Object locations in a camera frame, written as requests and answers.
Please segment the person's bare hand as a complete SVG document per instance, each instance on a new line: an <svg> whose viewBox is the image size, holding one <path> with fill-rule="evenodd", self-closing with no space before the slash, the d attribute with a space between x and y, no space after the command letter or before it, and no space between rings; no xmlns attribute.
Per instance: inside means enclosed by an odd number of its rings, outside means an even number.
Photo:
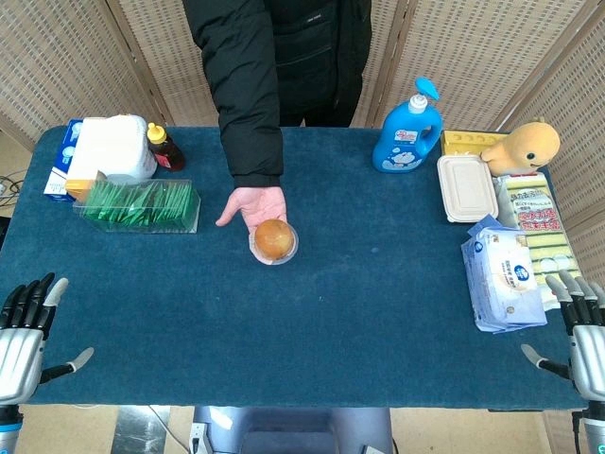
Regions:
<svg viewBox="0 0 605 454"><path fill-rule="evenodd" d="M216 226L223 227L240 213L250 233L268 219L287 222L285 195L281 187L238 187L228 198Z"/></svg>

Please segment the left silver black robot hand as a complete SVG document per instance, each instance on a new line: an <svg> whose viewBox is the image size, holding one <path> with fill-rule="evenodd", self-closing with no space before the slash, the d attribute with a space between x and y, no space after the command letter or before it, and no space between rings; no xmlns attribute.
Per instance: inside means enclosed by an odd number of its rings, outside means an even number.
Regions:
<svg viewBox="0 0 605 454"><path fill-rule="evenodd" d="M93 356L88 347L76 358L44 368L43 354L63 293L66 278L50 272L40 280L20 285L1 307L1 404L21 405L37 388L81 369Z"/></svg>

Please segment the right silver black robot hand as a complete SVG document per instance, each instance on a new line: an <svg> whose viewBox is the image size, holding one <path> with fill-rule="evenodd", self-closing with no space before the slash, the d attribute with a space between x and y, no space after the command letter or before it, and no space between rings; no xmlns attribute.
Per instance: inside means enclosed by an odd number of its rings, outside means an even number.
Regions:
<svg viewBox="0 0 605 454"><path fill-rule="evenodd" d="M573 382L587 401L604 400L604 289L568 271L545 279L560 304L569 343L569 363L556 363L523 344L521 350L536 368Z"/></svg>

